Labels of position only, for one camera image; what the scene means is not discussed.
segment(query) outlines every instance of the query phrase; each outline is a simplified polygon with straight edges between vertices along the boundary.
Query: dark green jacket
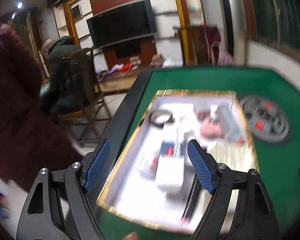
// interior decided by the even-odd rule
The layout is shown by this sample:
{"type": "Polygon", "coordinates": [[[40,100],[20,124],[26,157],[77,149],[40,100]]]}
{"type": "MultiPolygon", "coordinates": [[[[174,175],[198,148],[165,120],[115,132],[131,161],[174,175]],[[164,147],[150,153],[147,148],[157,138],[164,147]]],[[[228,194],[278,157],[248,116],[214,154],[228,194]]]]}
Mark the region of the dark green jacket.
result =
{"type": "Polygon", "coordinates": [[[79,49],[81,49],[80,46],[74,45],[74,39],[71,36],[55,40],[49,49],[50,88],[42,100],[42,109],[47,115],[55,104],[69,108],[68,112],[76,111],[79,107],[76,97],[84,96],[80,66],[76,60],[70,62],[70,72],[74,82],[71,87],[69,73],[62,65],[64,57],[70,57],[79,49]]]}

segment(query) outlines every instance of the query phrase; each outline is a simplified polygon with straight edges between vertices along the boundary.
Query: flat screen tv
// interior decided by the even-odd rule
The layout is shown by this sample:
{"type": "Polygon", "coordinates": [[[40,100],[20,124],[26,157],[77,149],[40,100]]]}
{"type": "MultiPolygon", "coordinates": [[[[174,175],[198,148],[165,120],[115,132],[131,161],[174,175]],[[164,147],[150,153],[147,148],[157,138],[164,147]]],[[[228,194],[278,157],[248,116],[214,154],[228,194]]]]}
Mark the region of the flat screen tv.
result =
{"type": "Polygon", "coordinates": [[[154,36],[157,32],[150,0],[126,3],[87,20],[96,48],[154,36]]]}

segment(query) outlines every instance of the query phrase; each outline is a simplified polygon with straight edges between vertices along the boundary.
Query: television frame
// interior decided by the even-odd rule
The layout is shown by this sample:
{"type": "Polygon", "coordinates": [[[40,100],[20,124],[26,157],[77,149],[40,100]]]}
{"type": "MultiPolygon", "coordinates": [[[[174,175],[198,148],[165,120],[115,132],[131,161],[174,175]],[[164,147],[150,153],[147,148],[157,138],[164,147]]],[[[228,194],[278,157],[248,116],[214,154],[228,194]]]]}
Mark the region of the television frame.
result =
{"type": "Polygon", "coordinates": [[[118,43],[125,42],[125,41],[131,41],[131,40],[135,40],[135,39],[139,39],[139,38],[150,37],[150,36],[156,36],[156,34],[157,34],[157,27],[156,27],[156,24],[155,24],[154,13],[153,13],[153,11],[152,11],[152,6],[151,6],[150,0],[133,0],[133,1],[131,1],[131,2],[123,3],[123,4],[121,4],[121,5],[112,7],[112,8],[110,8],[110,9],[108,9],[108,10],[105,10],[105,11],[103,11],[103,12],[100,12],[100,13],[94,15],[93,17],[87,19],[87,24],[88,24],[88,28],[89,28],[89,31],[90,31],[90,35],[91,35],[93,44],[94,44],[94,46],[96,47],[96,49],[100,49],[100,48],[103,48],[103,47],[107,47],[107,46],[114,45],[114,44],[118,44],[118,43]],[[93,26],[92,26],[93,18],[96,17],[96,16],[98,16],[98,15],[100,15],[100,14],[103,14],[103,13],[105,13],[105,12],[108,12],[108,11],[111,11],[111,10],[114,10],[114,9],[117,9],[117,8],[119,8],[119,7],[123,7],[123,6],[129,5],[129,4],[137,3],[137,2],[141,2],[141,1],[144,1],[146,13],[147,13],[147,16],[148,16],[148,22],[149,22],[149,26],[150,26],[150,31],[155,30],[155,32],[151,32],[151,33],[143,34],[143,35],[138,35],[138,36],[133,36],[133,37],[131,37],[131,38],[127,38],[127,39],[123,39],[123,40],[111,42],[111,43],[106,44],[106,45],[101,45],[101,46],[99,46],[99,45],[98,45],[98,42],[97,42],[97,38],[96,38],[95,32],[94,32],[94,29],[93,29],[93,26]]]}

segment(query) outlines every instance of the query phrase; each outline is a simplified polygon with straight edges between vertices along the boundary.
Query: open box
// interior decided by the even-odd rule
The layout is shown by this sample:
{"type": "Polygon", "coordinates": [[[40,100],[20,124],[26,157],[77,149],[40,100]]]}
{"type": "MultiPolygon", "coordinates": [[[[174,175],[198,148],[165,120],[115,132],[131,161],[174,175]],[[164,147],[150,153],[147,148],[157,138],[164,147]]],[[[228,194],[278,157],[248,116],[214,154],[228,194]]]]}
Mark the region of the open box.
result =
{"type": "MultiPolygon", "coordinates": [[[[97,205],[145,227],[192,234],[204,214],[211,195],[201,189],[191,219],[187,223],[181,221],[195,176],[187,154],[185,154],[183,184],[177,194],[162,191],[153,178],[141,176],[138,170],[144,152],[160,150],[164,137],[163,130],[150,124],[149,121],[149,115],[158,109],[173,112],[176,122],[186,118],[187,124],[193,127],[194,136],[199,144],[206,147],[207,152],[210,152],[218,163],[225,163],[238,171],[247,172],[251,168],[258,170],[252,136],[234,92],[159,90],[109,175],[97,199],[97,205]],[[226,151],[227,154],[224,154],[224,150],[218,151],[218,146],[228,145],[224,138],[207,139],[200,135],[201,122],[197,120],[193,110],[197,102],[210,106],[227,105],[244,141],[243,146],[238,146],[238,151],[226,151]]],[[[234,190],[221,233],[229,231],[237,195],[238,190],[234,190]]]]}

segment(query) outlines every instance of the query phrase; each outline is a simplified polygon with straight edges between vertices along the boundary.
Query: television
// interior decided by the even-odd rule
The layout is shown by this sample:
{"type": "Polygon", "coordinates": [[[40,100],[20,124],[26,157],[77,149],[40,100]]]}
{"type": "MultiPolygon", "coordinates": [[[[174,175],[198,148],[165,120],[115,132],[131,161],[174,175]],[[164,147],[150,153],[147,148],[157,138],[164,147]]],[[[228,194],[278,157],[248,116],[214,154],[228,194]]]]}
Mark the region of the television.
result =
{"type": "Polygon", "coordinates": [[[111,8],[91,17],[87,24],[96,48],[157,33],[150,0],[135,0],[111,8]]]}

